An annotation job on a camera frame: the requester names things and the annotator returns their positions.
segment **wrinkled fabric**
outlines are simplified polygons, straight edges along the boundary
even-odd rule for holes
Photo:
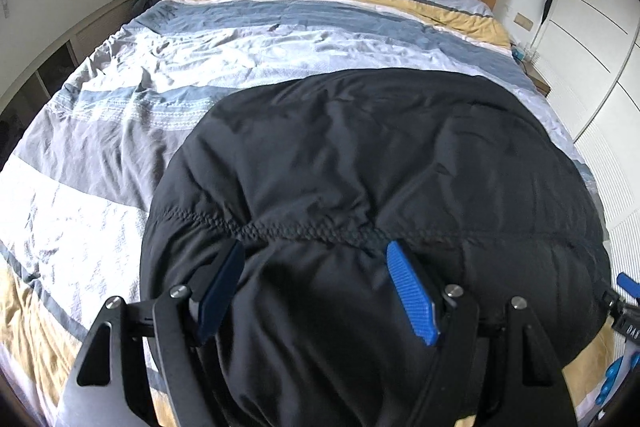
[[[526,298],[562,365],[604,323],[593,284],[609,261],[580,174],[478,76],[351,70],[230,94],[158,185],[142,299],[230,237],[246,266],[200,356],[231,425],[405,425],[436,352],[389,277],[393,239],[471,292],[489,325]]]

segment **bed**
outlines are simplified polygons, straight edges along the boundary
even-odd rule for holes
[[[540,120],[597,198],[566,129],[511,58],[495,1],[163,0],[98,47],[0,173],[0,367],[36,424],[54,423],[103,301],[139,300],[154,189],[199,119],[236,90],[351,68],[481,75]],[[566,368],[576,405],[593,401],[611,353],[605,327]],[[174,425],[146,362],[159,420]]]

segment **white stripe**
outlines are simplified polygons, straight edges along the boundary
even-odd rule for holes
[[[158,36],[152,35],[151,39],[157,42]],[[147,38],[147,34],[138,33],[135,44],[122,50],[126,60],[101,64],[100,75],[89,77],[86,71],[79,70],[68,81],[86,90],[143,85],[165,92],[188,86],[247,88],[358,68],[481,74],[473,65],[455,63],[438,49],[424,51],[339,28],[225,28],[192,35],[188,42],[180,36],[167,35],[162,51],[156,48],[153,55],[149,54],[151,42]],[[152,68],[147,66],[149,62],[153,62]]]
[[[73,319],[89,328],[104,300],[140,300],[148,215],[62,185],[20,160],[0,173],[0,239]]]
[[[4,344],[0,344],[0,367],[2,367],[2,372],[9,381],[14,393],[21,393],[22,397],[27,400],[27,403],[23,402],[23,405],[30,410],[30,413],[32,415],[33,413],[41,415],[49,425],[53,425],[56,406],[38,388],[36,383],[27,376]]]
[[[591,410],[591,408],[596,405],[596,398],[600,394],[600,388],[602,387],[603,383],[604,379],[602,379],[600,383],[593,389],[593,391],[585,396],[584,399],[575,408],[575,416],[578,420],[583,419],[584,415],[586,415]]]

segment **yellow stripe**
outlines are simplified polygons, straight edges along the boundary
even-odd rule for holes
[[[9,265],[0,264],[0,342],[25,374],[57,405],[81,344],[57,322]],[[574,405],[595,388],[612,361],[613,330],[607,322],[563,371]],[[167,395],[152,389],[152,397],[160,424],[175,427]],[[469,420],[460,421],[456,426],[472,425]]]
[[[0,264],[0,343],[57,406],[81,343],[7,263]],[[175,427],[167,395],[154,389],[151,394],[160,425]]]
[[[467,13],[449,10],[439,6],[417,0],[351,0],[364,4],[385,6],[400,10],[408,15],[420,19],[422,22],[434,26],[443,26],[449,30],[473,38],[480,42],[487,42],[501,48],[510,48],[510,40],[504,27],[492,17],[469,15]]]

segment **bedside table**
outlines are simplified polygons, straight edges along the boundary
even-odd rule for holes
[[[545,82],[545,79],[536,71],[536,68],[533,67],[531,62],[521,62],[520,67],[524,71],[524,73],[531,79],[533,85],[536,86],[536,89],[540,94],[542,94],[545,98],[551,91],[551,87]]]

